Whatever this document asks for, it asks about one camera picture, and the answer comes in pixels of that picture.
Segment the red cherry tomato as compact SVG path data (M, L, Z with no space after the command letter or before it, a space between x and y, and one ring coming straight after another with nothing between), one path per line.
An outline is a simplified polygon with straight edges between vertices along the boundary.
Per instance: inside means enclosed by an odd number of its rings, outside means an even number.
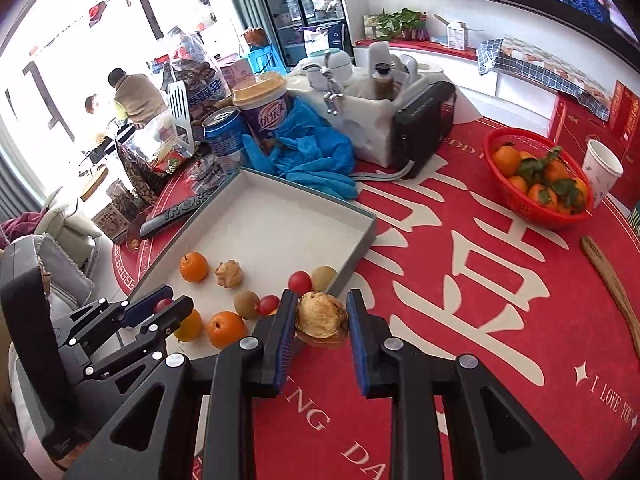
M276 295L267 295L259 299L256 311L260 316L268 316L268 314L276 310L280 306L280 298Z
M172 304L172 300L170 298L164 298L162 300L160 300L154 307L153 312L155 314L160 313L160 311L163 311L164 309L166 309L168 306L170 306Z
M288 289L291 289L299 297L314 289L311 277L305 271L296 271L288 278Z

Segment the brown longan fruit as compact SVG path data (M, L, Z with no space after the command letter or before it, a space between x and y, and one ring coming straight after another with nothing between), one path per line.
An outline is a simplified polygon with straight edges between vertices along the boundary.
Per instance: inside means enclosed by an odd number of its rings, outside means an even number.
M319 266L311 272L311 285L314 292L326 292L337 276L332 266Z
M244 320L258 318L258 304L259 297L251 290L241 290L233 298L235 311Z

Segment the dried husk fruit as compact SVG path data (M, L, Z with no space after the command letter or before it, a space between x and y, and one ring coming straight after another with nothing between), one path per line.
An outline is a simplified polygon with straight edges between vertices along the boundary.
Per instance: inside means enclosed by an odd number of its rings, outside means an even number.
M228 260L218 264L214 270L218 286L228 289L239 287L243 281L243 270L235 260Z
M298 300L296 336L318 347L339 346L348 336L348 313L340 300L325 292L306 292Z

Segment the large orange mandarin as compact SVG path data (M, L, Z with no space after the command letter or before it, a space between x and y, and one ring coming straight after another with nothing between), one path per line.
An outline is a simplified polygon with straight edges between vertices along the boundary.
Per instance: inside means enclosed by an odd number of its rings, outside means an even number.
M189 283L199 283L207 278L209 265L200 252L188 252L180 259L179 271Z

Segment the black remote control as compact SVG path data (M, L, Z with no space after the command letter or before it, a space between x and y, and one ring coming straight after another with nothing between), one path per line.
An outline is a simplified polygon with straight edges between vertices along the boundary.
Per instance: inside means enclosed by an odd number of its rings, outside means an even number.
M172 188L167 193L164 193L160 201L163 209L142 223L139 231L142 240L150 240L160 231L167 229L168 226L172 226L178 221L189 219L213 197L216 188L209 188L196 194L177 194L177 196L182 197L182 200L174 200L171 197L176 191L179 191L179 189Z

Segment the grey white tray box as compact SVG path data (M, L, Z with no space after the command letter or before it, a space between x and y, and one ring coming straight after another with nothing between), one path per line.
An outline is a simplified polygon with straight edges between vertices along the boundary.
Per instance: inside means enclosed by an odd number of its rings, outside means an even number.
M209 275L186 282L179 260L195 250L210 266L234 260L242 288L258 296L280 295L296 271L330 266L328 294L340 296L376 237L375 215L335 198L260 172L242 169L209 197L142 275L132 300L168 285L192 298L204 321L233 308L234 292Z

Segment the bag of nuts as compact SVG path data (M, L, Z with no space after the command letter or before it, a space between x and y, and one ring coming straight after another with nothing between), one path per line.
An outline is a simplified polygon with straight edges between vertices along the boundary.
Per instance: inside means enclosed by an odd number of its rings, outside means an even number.
M134 192L146 204L154 206L163 192L166 179L156 174L143 162L139 162L119 142L116 143L116 152L129 182L134 187Z

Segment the long wooden back scratcher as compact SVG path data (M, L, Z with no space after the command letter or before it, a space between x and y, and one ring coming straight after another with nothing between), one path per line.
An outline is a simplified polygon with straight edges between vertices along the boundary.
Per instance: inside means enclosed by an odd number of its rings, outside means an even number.
M628 328L628 332L630 333L630 338L634 345L634 351L637 356L640 356L639 319L636 312L634 312L634 308L632 307L622 281L615 272L612 264L608 261L608 258L605 257L604 252L602 252L591 236L583 236L580 239L579 245L580 249L591 263L593 269L605 284L614 304L620 311L620 314Z

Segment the blue rubber gloves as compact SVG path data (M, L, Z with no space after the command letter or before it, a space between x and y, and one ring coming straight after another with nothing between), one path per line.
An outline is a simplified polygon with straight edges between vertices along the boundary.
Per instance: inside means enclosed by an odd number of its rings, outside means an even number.
M266 155L249 134L242 135L250 166L341 200L358 196L352 178L356 157L352 141L335 130L308 104L294 98L288 117L274 133Z

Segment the blue drink can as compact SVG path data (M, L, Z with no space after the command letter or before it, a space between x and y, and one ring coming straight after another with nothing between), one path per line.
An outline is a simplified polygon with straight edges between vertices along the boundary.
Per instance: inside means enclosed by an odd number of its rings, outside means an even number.
M226 174L246 164L243 136L250 134L250 129L237 108L227 106L216 110L204 119L202 126L204 138Z

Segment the white slotted spatula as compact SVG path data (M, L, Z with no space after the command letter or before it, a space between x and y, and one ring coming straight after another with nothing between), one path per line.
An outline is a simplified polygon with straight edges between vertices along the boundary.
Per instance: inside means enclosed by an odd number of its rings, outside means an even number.
M190 154L195 152L188 96L183 81L168 84L169 109L177 131L178 143Z

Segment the red plastic fruit basket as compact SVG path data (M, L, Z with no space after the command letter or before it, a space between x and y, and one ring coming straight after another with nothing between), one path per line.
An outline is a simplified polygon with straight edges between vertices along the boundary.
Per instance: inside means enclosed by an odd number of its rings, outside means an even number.
M506 206L524 220L559 230L591 216L586 175L562 146L538 133L501 127L484 137L483 148Z

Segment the white foam box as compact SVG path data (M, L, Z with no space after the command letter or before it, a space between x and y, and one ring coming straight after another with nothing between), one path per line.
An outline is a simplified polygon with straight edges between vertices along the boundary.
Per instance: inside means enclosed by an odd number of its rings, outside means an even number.
M394 98L378 100L374 92L375 65L392 63ZM444 80L441 68L420 64L411 54L394 55L387 41L364 50L364 62L323 73L326 60L305 58L285 77L291 96L301 99L352 141L359 159L378 166L392 164L392 119L400 108L432 84Z

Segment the white floral paper cup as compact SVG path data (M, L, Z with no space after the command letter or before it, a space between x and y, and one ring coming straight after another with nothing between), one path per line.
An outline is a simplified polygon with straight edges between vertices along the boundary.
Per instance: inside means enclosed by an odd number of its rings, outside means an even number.
M582 171L587 177L593 195L593 209L602 203L623 175L624 168L616 155L602 142L590 139L582 162Z

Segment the black radio device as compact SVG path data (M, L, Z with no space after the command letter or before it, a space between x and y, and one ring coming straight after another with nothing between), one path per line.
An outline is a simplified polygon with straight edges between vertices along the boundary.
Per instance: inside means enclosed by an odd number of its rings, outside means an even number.
M403 179L420 174L454 125L456 87L436 81L408 99L392 120L390 157Z

